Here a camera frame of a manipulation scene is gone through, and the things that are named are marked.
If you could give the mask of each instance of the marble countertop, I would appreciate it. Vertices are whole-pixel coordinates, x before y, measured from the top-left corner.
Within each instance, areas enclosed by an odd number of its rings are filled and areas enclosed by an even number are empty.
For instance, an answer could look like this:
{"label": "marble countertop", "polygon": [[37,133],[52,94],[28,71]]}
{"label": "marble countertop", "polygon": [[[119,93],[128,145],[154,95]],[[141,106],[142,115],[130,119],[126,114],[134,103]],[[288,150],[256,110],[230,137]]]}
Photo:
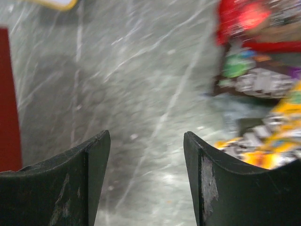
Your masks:
{"label": "marble countertop", "polygon": [[24,164],[103,129],[111,154],[96,226],[195,226],[183,135],[222,135],[211,0],[0,2],[10,30]]}

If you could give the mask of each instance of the red snack bag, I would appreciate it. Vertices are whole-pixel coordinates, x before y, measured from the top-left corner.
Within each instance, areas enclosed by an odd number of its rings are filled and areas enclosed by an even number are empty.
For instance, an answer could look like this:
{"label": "red snack bag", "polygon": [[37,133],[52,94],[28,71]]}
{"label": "red snack bag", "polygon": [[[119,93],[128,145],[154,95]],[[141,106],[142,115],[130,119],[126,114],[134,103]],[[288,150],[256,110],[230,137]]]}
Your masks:
{"label": "red snack bag", "polygon": [[299,0],[221,0],[217,43],[233,37],[260,52],[301,52]]}

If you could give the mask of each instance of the white object with yellow rim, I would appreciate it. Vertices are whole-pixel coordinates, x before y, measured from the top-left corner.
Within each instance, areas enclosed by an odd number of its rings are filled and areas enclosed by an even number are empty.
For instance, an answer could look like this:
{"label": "white object with yellow rim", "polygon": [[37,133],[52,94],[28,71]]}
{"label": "white object with yellow rim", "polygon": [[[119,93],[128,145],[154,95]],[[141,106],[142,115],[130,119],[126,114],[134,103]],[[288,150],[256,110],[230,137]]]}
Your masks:
{"label": "white object with yellow rim", "polygon": [[60,11],[72,9],[78,0],[29,0]]}

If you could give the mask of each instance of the yellow package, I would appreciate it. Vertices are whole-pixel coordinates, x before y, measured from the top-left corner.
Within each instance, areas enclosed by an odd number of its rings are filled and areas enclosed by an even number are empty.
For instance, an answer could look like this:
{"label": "yellow package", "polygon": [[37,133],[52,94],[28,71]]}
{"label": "yellow package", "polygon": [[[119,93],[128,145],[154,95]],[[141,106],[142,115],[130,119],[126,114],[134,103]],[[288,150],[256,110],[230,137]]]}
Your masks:
{"label": "yellow package", "polygon": [[301,82],[242,137],[220,141],[215,147],[244,162],[274,169],[301,158]]}

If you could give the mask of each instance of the black textured surface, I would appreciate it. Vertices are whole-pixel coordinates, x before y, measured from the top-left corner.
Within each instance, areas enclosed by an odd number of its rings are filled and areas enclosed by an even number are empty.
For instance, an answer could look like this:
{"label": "black textured surface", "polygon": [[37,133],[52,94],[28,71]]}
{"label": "black textured surface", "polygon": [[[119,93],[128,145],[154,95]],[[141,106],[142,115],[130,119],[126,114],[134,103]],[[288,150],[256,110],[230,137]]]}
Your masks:
{"label": "black textured surface", "polygon": [[0,225],[93,226],[110,142],[103,131],[19,172],[0,173]]}
{"label": "black textured surface", "polygon": [[[300,225],[300,160],[261,169],[219,151],[192,132],[184,135],[184,153],[198,226]],[[203,214],[204,158],[210,161],[218,193],[208,216]]]}

